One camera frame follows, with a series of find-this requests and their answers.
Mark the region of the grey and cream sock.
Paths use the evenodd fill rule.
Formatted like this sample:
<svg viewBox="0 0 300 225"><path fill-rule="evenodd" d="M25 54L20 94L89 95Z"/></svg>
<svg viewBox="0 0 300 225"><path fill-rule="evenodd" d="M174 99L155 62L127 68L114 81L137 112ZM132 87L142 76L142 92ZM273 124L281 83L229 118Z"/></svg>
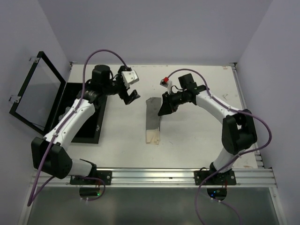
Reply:
<svg viewBox="0 0 300 225"><path fill-rule="evenodd" d="M146 144L159 145L160 121L158 116L162 104L161 97L150 97L146 100Z"/></svg>

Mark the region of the grey striped underwear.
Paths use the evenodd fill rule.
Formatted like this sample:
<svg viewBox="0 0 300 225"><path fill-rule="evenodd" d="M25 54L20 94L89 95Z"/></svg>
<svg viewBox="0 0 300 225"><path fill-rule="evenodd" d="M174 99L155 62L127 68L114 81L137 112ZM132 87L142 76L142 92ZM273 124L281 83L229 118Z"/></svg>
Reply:
<svg viewBox="0 0 300 225"><path fill-rule="evenodd" d="M60 121L64 118L64 116L68 113L68 111L69 111L70 109L71 109L70 106L67 106L67 107L65 108L64 113L62 113L62 114L58 117L58 122L60 122Z"/></svg>

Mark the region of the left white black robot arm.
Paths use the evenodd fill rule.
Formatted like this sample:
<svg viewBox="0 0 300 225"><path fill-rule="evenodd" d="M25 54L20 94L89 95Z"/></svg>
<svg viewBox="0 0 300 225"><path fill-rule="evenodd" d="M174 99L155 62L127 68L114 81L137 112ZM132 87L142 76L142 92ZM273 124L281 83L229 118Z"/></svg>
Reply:
<svg viewBox="0 0 300 225"><path fill-rule="evenodd" d="M126 105L138 99L136 90L128 94L130 86L139 81L137 73L121 66L115 76L106 65L96 65L92 77L79 91L74 103L59 123L43 138L31 142L33 166L37 175L45 172L55 178L77 176L92 184L97 180L97 166L83 159L72 159L67 149L83 124L102 106L107 96L118 95Z"/></svg>

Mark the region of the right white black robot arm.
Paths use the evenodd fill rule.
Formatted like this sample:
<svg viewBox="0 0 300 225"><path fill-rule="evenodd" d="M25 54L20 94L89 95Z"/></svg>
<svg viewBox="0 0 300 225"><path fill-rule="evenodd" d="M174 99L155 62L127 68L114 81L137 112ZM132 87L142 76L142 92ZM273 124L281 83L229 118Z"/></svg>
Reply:
<svg viewBox="0 0 300 225"><path fill-rule="evenodd" d="M252 114L249 110L240 111L214 97L206 84L197 85L192 74L179 77L180 89L172 91L169 77L161 80L160 85L167 91L162 95L159 116L169 115L178 110L180 105L192 103L210 113L222 125L222 150L206 171L196 172L196 184L214 185L221 183L230 175L234 161L249 149L256 141L257 134Z"/></svg>

